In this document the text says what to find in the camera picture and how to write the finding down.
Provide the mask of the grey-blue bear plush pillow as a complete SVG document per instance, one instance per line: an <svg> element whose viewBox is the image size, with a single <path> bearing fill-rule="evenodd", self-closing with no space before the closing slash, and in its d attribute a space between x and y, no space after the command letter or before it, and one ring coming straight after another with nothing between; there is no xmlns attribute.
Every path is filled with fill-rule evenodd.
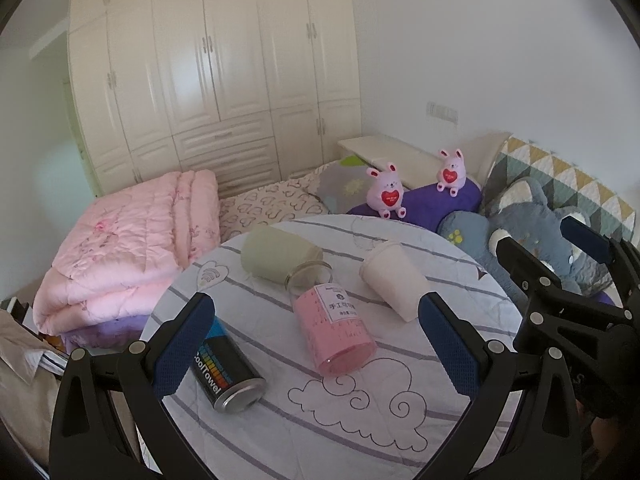
<svg viewBox="0 0 640 480"><path fill-rule="evenodd" d="M565 290L596 296L612 284L611 275L605 266L562 237L561 221L566 218L590 225L587 215L575 206L550 208L541 184L526 177L504 190L484 214L448 214L437 233L479 263L518 306L526 303L526 296L497 259L498 241L506 237L513 238L554 272Z"/></svg>

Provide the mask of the wall switch panel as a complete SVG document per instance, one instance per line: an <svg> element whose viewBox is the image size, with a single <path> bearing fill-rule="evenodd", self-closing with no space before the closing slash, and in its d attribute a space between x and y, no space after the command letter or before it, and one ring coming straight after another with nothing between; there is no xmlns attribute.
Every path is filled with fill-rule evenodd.
<svg viewBox="0 0 640 480"><path fill-rule="evenodd" d="M426 114L428 116L444 120L445 122L451 122L457 125L459 122L459 113L455 108L438 104L430 101L426 104Z"/></svg>

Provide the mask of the black blue CoolTowel can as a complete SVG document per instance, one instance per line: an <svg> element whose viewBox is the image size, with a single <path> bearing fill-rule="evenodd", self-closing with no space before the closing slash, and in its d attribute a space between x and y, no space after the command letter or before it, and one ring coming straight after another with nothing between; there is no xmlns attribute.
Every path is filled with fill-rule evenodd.
<svg viewBox="0 0 640 480"><path fill-rule="evenodd" d="M218 318L194 356L192 370L214 409L236 414L265 394L267 383L228 336Z"/></svg>

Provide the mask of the left pink bunny plush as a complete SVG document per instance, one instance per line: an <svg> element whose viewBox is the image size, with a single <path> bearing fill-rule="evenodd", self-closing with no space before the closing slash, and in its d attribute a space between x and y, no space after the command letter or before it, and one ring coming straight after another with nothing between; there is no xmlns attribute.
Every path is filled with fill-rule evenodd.
<svg viewBox="0 0 640 480"><path fill-rule="evenodd" d="M399 219L405 218L407 209L402 204L405 189L397 166L389 162L385 171L368 168L367 175L373 179L367 192L367 205L383 219L392 218L392 214Z"/></svg>

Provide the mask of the sage green cup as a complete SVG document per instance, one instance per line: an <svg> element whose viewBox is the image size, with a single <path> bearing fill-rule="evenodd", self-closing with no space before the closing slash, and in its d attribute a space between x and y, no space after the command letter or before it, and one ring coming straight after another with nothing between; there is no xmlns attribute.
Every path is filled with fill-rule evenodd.
<svg viewBox="0 0 640 480"><path fill-rule="evenodd" d="M272 226L250 231L241 248L241 264L248 274L280 285L303 264L322 260L319 246Z"/></svg>

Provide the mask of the cream built-in wardrobe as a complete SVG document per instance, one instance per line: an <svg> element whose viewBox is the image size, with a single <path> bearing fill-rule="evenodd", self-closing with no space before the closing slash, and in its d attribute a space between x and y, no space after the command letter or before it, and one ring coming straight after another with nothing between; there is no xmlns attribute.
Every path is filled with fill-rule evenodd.
<svg viewBox="0 0 640 480"><path fill-rule="evenodd" d="M361 131L352 0L70 0L68 62L106 194L209 169L232 196Z"/></svg>

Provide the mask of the purple pillow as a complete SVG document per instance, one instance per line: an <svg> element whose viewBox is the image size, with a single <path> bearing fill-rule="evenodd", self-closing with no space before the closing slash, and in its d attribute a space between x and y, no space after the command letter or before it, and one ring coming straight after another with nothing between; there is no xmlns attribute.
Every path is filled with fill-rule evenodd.
<svg viewBox="0 0 640 480"><path fill-rule="evenodd" d="M448 214L463 210L477 212L482 201L482 189L471 179L466 180L456 196L451 196L448 188L438 192L436 185L430 184L422 188L407 191L402 198L402 206L406 215L402 221L420 226L430 225L434 230L436 224L444 220Z"/></svg>

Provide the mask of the folded pink quilt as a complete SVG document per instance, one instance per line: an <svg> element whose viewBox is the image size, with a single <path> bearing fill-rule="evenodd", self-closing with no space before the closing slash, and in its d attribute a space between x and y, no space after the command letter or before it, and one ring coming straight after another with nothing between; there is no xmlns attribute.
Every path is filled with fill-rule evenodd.
<svg viewBox="0 0 640 480"><path fill-rule="evenodd" d="M148 316L172 281L220 243L213 171L173 171L105 195L58 248L34 300L34 322L56 336Z"/></svg>

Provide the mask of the heart pattern bed sheet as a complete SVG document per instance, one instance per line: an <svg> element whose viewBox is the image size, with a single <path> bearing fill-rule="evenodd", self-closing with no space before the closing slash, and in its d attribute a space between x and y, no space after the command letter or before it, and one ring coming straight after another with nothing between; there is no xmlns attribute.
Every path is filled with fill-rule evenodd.
<svg viewBox="0 0 640 480"><path fill-rule="evenodd" d="M329 211L314 192L318 190L322 172L329 166L331 164L320 166L303 177L267 184L221 200L221 243L258 226L327 214Z"/></svg>

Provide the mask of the clear jar with pink contents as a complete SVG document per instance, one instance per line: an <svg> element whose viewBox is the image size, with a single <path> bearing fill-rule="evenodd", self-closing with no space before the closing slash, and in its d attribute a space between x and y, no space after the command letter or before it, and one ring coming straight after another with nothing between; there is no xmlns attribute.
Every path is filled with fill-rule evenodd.
<svg viewBox="0 0 640 480"><path fill-rule="evenodd" d="M349 293L334 280L329 263L303 264L284 286L322 377L351 373L375 355L378 347Z"/></svg>

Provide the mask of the white bedside cabinet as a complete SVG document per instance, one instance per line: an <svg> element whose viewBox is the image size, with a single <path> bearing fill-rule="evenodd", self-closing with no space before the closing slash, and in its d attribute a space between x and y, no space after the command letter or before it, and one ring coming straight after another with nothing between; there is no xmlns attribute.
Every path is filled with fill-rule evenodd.
<svg viewBox="0 0 640 480"><path fill-rule="evenodd" d="M393 162L405 188L435 184L444 156L433 155L390 136L357 136L337 143L344 156L357 155L372 167L384 170Z"/></svg>

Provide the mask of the pink bunny plush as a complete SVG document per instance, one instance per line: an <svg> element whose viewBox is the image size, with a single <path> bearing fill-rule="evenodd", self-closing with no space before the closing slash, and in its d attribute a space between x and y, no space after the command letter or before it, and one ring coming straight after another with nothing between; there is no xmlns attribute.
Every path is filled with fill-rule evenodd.
<svg viewBox="0 0 640 480"><path fill-rule="evenodd" d="M402 204L405 189L397 166L389 162L385 171L368 168L367 175L373 179L367 192L367 205L383 219L392 218L392 214L399 219L405 218L407 209Z"/></svg>
<svg viewBox="0 0 640 480"><path fill-rule="evenodd" d="M439 156L442 159L442 166L437 173L437 191L447 191L451 197L456 197L466 183L466 167L463 153L458 148L452 154L445 150L440 150Z"/></svg>

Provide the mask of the right pink bunny plush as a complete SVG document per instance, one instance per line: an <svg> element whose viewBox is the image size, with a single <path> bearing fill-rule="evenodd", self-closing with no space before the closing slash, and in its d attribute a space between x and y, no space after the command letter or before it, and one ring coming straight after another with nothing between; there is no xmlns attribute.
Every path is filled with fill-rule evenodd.
<svg viewBox="0 0 640 480"><path fill-rule="evenodd" d="M439 156L442 159L442 166L437 173L437 191L447 191L451 197L456 197L466 183L466 167L463 153L458 148L452 154L445 150L440 150Z"/></svg>

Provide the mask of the triangle pattern quilted pillow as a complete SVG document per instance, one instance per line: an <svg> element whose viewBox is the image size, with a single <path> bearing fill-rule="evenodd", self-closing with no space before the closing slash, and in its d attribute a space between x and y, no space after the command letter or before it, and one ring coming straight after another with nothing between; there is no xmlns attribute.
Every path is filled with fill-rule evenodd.
<svg viewBox="0 0 640 480"><path fill-rule="evenodd" d="M487 173L480 208L485 210L521 178L540 184L550 208L574 206L600 234L634 240L638 214L622 196L557 154L517 136L509 136L500 145Z"/></svg>

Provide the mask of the pile of clothes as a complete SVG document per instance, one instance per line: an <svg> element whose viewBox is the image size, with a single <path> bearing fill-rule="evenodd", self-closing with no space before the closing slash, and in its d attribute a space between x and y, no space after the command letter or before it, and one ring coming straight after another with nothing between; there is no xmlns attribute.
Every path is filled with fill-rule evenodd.
<svg viewBox="0 0 640 480"><path fill-rule="evenodd" d="M47 463L59 374L58 356L12 316L1 311L1 420L26 451Z"/></svg>

